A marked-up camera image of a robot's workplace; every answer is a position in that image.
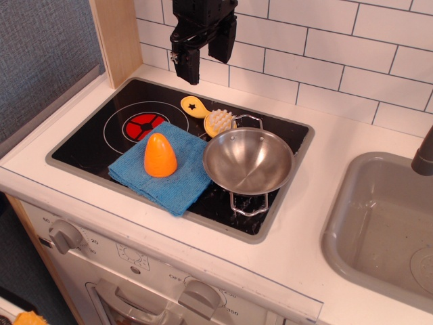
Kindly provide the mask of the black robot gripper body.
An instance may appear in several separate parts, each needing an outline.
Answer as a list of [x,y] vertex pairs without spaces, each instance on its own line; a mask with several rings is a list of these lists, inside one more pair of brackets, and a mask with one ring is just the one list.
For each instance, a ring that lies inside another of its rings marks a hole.
[[174,0],[173,13],[178,21],[208,27],[231,14],[237,5],[236,0]]

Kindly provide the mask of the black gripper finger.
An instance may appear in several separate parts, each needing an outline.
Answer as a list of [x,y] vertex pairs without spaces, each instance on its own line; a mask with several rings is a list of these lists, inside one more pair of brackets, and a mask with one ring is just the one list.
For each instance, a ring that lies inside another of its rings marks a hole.
[[191,85],[199,83],[200,46],[197,35],[189,35],[177,26],[170,36],[170,58],[175,65],[177,76]]
[[235,42],[237,17],[229,16],[222,20],[216,34],[208,44],[208,55],[224,64],[230,60]]

